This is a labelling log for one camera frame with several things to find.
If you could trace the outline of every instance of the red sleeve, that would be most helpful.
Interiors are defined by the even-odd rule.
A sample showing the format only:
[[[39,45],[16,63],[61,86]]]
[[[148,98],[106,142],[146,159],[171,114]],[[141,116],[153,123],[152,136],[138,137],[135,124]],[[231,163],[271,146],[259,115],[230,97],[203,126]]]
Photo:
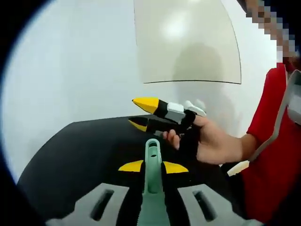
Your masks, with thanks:
[[[267,73],[262,96],[247,131],[257,139],[259,147],[273,133],[275,120],[285,90],[285,69],[277,67]]]

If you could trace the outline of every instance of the finger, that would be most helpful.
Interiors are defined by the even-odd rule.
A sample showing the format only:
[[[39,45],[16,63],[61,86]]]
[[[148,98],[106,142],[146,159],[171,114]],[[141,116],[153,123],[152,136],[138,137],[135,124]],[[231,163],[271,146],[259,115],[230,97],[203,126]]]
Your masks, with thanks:
[[[167,139],[167,136],[168,136],[168,132],[166,132],[166,131],[165,131],[165,132],[163,132],[163,139],[165,139],[165,140],[166,140],[166,139]]]
[[[167,139],[168,139],[168,141],[169,141],[170,144],[172,144],[174,136],[175,136],[175,130],[172,129],[172,130],[169,131],[168,137],[167,137]]]
[[[178,135],[174,136],[172,145],[174,146],[174,148],[176,150],[179,150],[179,147],[180,147],[180,137]]]
[[[203,127],[207,123],[208,123],[208,119],[206,117],[202,117],[199,115],[196,115],[196,118],[193,122],[193,124],[195,124],[196,126],[199,126],[199,127]]]

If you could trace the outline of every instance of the hand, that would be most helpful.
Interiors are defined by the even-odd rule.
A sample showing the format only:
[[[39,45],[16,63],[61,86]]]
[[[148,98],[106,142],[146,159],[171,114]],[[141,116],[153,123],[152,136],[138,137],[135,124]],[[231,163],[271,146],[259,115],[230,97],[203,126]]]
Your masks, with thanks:
[[[224,164],[241,158],[241,142],[219,128],[206,117],[196,116],[194,122],[200,127],[197,160],[210,164]],[[180,147],[180,138],[174,130],[163,133],[163,138],[175,148]]]

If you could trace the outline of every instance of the yellow tip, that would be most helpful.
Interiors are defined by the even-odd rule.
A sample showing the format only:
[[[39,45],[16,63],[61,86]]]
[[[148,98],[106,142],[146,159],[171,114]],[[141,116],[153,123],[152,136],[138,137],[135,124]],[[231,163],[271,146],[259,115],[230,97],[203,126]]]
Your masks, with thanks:
[[[118,171],[140,172],[142,162],[143,160],[129,162],[127,164],[124,164],[122,167],[120,167]]]
[[[141,97],[135,98],[133,102],[146,112],[154,114],[155,110],[158,108],[159,99],[156,97]]]
[[[164,161],[163,163],[165,165],[166,174],[189,172],[188,169],[181,166],[180,164],[171,163],[171,162],[167,162],[167,161]]]
[[[134,123],[133,121],[131,121],[131,120],[129,120],[129,122],[133,125],[133,126],[135,126],[137,129],[139,129],[139,130],[142,130],[143,132],[146,132],[146,126],[142,126],[142,125],[139,125],[139,124],[137,124],[137,123]]]

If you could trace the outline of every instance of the black surface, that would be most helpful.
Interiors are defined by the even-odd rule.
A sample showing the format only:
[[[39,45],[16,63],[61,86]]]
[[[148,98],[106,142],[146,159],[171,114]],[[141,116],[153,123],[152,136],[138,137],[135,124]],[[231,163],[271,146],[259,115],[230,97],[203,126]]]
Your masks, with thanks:
[[[45,220],[72,212],[76,200],[102,182],[130,187],[131,197],[135,192],[138,194],[131,203],[139,205],[144,174],[120,172],[118,168],[144,159],[145,142],[153,137],[158,138],[136,129],[127,117],[72,123],[42,146],[17,185]],[[233,201],[218,166],[199,163],[184,152],[177,152],[161,138],[158,140],[164,161],[179,163],[189,170],[189,173],[164,176],[170,191],[166,195],[168,200],[173,201],[170,197],[173,189],[205,183]]]

